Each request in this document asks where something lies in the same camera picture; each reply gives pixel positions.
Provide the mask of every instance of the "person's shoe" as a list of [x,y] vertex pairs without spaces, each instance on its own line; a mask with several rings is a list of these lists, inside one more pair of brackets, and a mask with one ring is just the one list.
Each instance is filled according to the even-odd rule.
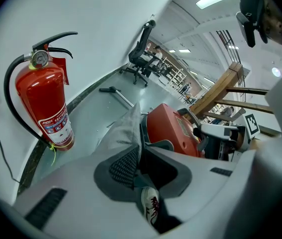
[[154,225],[158,211],[159,211],[159,201],[158,193],[154,188],[145,187],[142,190],[141,202],[143,206],[143,215],[151,225]]

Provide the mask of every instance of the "floor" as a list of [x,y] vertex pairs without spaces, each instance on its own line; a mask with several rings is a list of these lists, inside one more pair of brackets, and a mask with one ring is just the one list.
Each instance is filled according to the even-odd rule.
[[156,76],[150,76],[148,87],[140,79],[133,84],[134,76],[129,73],[116,73],[97,89],[92,91],[69,115],[72,129],[75,134],[75,144],[68,151],[58,151],[53,165],[54,154],[45,149],[36,171],[32,184],[35,184],[60,166],[93,153],[98,143],[108,131],[107,126],[116,121],[130,108],[117,94],[99,92],[99,88],[115,86],[121,89],[121,93],[131,102],[140,102],[141,112],[147,113],[161,103],[178,110],[185,107],[179,100],[177,92],[164,89],[163,85],[157,82]]

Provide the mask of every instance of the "black office chair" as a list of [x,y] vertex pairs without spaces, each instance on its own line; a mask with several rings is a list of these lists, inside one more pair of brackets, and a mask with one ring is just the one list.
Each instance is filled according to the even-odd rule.
[[136,70],[133,70],[131,68],[126,68],[126,69],[120,70],[120,74],[123,73],[123,71],[134,74],[135,80],[134,80],[133,84],[136,84],[137,77],[139,77],[145,82],[145,86],[147,86],[148,82],[145,80],[144,76],[139,73],[139,70],[142,69],[142,68],[150,70],[150,69],[148,69],[150,64],[152,64],[152,62],[154,60],[158,59],[155,56],[153,56],[153,58],[150,61],[146,61],[143,58],[140,58],[140,56],[144,53],[146,43],[147,43],[147,39],[149,38],[150,33],[151,33],[152,29],[155,27],[155,25],[156,25],[155,21],[150,20],[149,22],[147,22],[143,26],[144,30],[143,30],[141,39],[140,39],[139,42],[137,42],[135,48],[129,54],[129,61],[134,64],[133,67],[136,67]]

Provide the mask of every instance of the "fire extinguisher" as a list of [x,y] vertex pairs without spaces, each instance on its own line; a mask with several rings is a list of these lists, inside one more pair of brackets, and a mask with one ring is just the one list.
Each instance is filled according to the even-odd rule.
[[[31,53],[21,55],[10,64],[4,78],[4,95],[11,113],[28,132],[54,151],[55,148],[70,149],[74,144],[74,133],[64,94],[64,84],[69,84],[66,59],[52,57],[49,52],[64,52],[71,57],[72,54],[66,49],[48,45],[52,41],[73,34],[78,33],[64,32],[33,45]],[[30,63],[18,73],[15,86],[28,114],[41,130],[42,137],[20,117],[10,97],[11,74],[17,65],[25,61]]]

